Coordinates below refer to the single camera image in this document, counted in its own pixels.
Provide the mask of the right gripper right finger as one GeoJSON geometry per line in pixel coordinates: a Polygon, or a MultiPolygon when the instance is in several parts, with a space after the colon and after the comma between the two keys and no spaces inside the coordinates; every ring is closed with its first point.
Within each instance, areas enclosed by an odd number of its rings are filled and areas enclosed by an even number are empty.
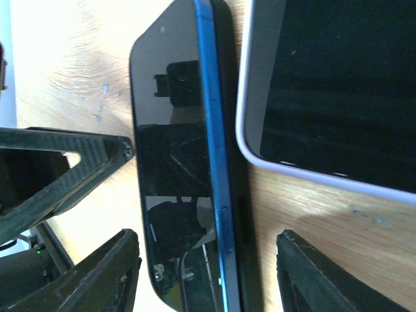
{"type": "Polygon", "coordinates": [[[276,244],[284,311],[407,310],[355,278],[296,232],[284,230],[276,244]]]}

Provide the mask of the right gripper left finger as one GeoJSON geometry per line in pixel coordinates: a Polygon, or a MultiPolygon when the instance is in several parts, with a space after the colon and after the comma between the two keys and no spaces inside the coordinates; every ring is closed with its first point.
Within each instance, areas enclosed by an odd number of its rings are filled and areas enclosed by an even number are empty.
{"type": "Polygon", "coordinates": [[[141,265],[137,234],[123,229],[61,277],[7,311],[132,311],[141,265]]]}

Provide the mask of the black phone case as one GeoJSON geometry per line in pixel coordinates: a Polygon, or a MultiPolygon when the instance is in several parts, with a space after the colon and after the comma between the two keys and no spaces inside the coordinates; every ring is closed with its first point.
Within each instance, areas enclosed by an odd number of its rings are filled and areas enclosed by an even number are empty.
{"type": "Polygon", "coordinates": [[[211,4],[222,92],[240,306],[242,311],[263,311],[263,290],[257,258],[248,164],[239,150],[235,137],[238,69],[233,18],[225,1],[212,1],[211,4]]]}

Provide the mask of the silver white phone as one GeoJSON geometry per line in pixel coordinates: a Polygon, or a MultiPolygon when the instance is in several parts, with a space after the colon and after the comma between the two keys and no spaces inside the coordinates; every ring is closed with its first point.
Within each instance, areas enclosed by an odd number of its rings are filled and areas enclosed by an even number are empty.
{"type": "Polygon", "coordinates": [[[415,191],[415,2],[288,1],[259,156],[415,191]]]}

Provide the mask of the blue phone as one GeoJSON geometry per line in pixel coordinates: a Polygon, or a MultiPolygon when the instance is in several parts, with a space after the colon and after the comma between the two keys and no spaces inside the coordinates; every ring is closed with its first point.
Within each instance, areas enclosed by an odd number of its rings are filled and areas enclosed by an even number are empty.
{"type": "Polygon", "coordinates": [[[148,272],[176,311],[242,309],[214,20],[174,1],[129,59],[148,272]]]}

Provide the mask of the lilac phone case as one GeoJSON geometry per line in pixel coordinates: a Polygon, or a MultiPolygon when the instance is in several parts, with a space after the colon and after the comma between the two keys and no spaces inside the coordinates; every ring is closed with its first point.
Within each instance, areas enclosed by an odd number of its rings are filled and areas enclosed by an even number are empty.
{"type": "Polygon", "coordinates": [[[244,156],[254,165],[339,189],[361,192],[393,201],[415,203],[415,191],[382,187],[339,175],[312,172],[289,163],[270,162],[259,156],[268,91],[288,1],[249,1],[242,31],[236,135],[244,156]]]}

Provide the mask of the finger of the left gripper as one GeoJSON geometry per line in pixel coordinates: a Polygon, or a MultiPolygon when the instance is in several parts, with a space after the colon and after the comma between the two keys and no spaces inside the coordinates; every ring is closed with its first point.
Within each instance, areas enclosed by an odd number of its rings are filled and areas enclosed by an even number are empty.
{"type": "Polygon", "coordinates": [[[1,129],[1,243],[77,205],[133,157],[126,136],[1,129]]]}

